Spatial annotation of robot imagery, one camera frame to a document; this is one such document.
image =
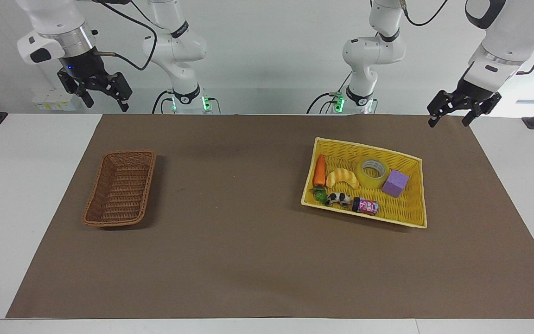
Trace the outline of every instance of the toy soda can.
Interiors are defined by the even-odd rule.
[[[377,201],[371,201],[369,199],[361,199],[360,197],[354,197],[354,204],[351,210],[353,212],[361,212],[375,216],[378,213],[379,204]]]

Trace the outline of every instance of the tape roll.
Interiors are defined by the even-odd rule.
[[[377,171],[379,177],[371,177],[367,175],[364,171],[366,168],[371,168]],[[390,174],[388,166],[385,165],[384,162],[373,158],[362,159],[360,163],[358,163],[356,169],[356,177],[364,188],[382,188],[384,182],[388,178],[388,174]]]

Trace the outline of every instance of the white table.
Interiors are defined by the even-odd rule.
[[[0,125],[0,333],[534,332],[534,320],[516,319],[5,320],[99,120],[92,114],[10,114]],[[534,131],[502,118],[481,118],[472,128],[534,237]]]

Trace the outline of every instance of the croissant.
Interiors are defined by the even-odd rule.
[[[354,189],[357,189],[360,186],[356,174],[345,168],[335,168],[335,170],[333,170],[327,177],[328,188],[333,188],[337,182],[347,182]]]

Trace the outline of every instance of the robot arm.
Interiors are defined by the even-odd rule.
[[[174,107],[189,114],[207,110],[203,89],[197,82],[195,70],[187,62],[201,60],[207,54],[205,39],[189,28],[180,1],[148,0],[154,12],[154,24],[170,33],[159,34],[151,61],[165,70],[172,83]],[[148,37],[143,50],[150,55],[153,41]]]
[[[470,110],[465,126],[489,114],[501,98],[498,89],[534,51],[534,1],[467,0],[465,11],[473,25],[485,30],[485,38],[455,91],[439,91],[428,105],[431,127],[455,110]]]
[[[399,0],[374,0],[369,23],[377,34],[349,40],[343,47],[343,59],[352,70],[350,84],[343,90],[344,109],[364,112],[378,79],[370,67],[396,63],[405,56],[405,42],[399,34],[402,14]]]
[[[97,54],[95,31],[90,30],[74,0],[16,0],[34,30],[18,41],[18,51],[28,64],[59,59],[57,76],[68,93],[76,94],[90,108],[94,101],[87,90],[99,90],[119,102],[123,112],[131,87],[123,74],[108,74]],[[124,4],[125,0],[106,0]]]

